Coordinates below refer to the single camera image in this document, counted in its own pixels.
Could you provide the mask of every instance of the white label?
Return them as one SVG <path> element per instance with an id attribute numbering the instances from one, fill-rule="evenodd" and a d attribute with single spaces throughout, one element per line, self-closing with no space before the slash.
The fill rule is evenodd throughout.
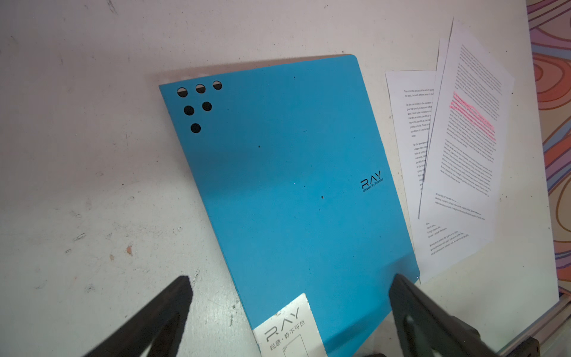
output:
<path id="1" fill-rule="evenodd" d="M 305 293 L 254 328 L 262 357 L 327 357 Z"/>

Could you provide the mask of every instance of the paper sheet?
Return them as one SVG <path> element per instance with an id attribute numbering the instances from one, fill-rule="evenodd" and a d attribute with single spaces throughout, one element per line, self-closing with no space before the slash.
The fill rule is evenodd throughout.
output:
<path id="1" fill-rule="evenodd" d="M 494 238 L 513 81 L 455 20 L 420 205 L 421 220 L 471 235 L 445 255 L 467 256 Z"/>
<path id="2" fill-rule="evenodd" d="M 386 72 L 386 76 L 411 220 L 412 242 L 420 269 L 420 281 L 424 283 L 465 257 L 463 254 L 443 255 L 441 250 L 448 243 L 465 239 L 468 235 L 418 219 L 435 72 Z"/>
<path id="3" fill-rule="evenodd" d="M 432 129 L 434 129 L 434 118 L 436 116 L 436 110 L 438 108 L 438 98 L 440 97 L 440 87 L 442 85 L 442 75 L 444 74 L 444 63 L 446 62 L 446 54 L 448 53 L 448 39 L 441 38 L 438 44 L 438 61 L 436 61 L 436 75 L 434 80 L 434 95 L 432 96 L 432 101 L 434 105 L 432 106 L 430 129 L 428 130 L 428 149 L 427 153 L 430 151 L 430 140 L 432 138 Z"/>
<path id="4" fill-rule="evenodd" d="M 327 357 L 305 293 L 254 328 L 262 357 Z"/>

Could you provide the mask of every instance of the pink highlighter marking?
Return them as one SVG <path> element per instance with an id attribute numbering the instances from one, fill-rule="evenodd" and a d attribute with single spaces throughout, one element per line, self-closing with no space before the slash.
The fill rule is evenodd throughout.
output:
<path id="1" fill-rule="evenodd" d="M 454 99 L 450 103 L 450 109 L 454 109 L 462 114 L 462 116 L 474 124 L 475 127 L 482 130 L 488 138 L 496 141 L 494 138 L 494 126 L 488 122 L 476 108 L 462 100 L 456 92 L 454 92 Z"/>
<path id="2" fill-rule="evenodd" d="M 482 121 L 484 123 L 484 125 L 486 125 L 488 128 L 490 128 L 492 131 L 494 131 L 494 125 L 492 125 L 490 122 L 488 122 L 484 117 L 482 117 L 482 115 L 480 114 L 480 112 L 474 108 L 473 106 L 471 106 L 470 104 L 466 103 L 462 98 L 460 98 L 460 96 L 458 94 L 456 94 L 456 92 L 454 92 L 454 99 L 456 99 L 457 101 L 461 102 L 466 108 L 468 108 L 468 110 L 475 115 L 476 117 L 478 117 L 478 119 L 480 121 Z"/>

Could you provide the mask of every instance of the black hole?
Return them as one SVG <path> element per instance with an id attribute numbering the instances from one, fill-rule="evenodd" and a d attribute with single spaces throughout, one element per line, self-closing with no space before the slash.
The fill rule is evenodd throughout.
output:
<path id="1" fill-rule="evenodd" d="M 179 97 L 186 97 L 188 95 L 188 91 L 186 90 L 186 88 L 178 88 L 176 90 L 176 93 L 179 95 Z"/>
<path id="2" fill-rule="evenodd" d="M 190 126 L 190 130 L 194 133 L 194 134 L 198 134 L 200 132 L 200 125 L 194 123 Z"/>
<path id="3" fill-rule="evenodd" d="M 194 108 L 191 107 L 190 105 L 187 105 L 186 107 L 184 107 L 184 113 L 186 115 L 192 115 L 194 114 Z"/>

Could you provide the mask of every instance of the stack of papers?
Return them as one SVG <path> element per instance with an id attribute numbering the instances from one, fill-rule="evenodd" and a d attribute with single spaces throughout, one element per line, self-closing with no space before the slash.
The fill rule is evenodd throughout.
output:
<path id="1" fill-rule="evenodd" d="M 386 76 L 426 282 L 494 240 L 514 79 L 458 20 L 436 71 Z"/>

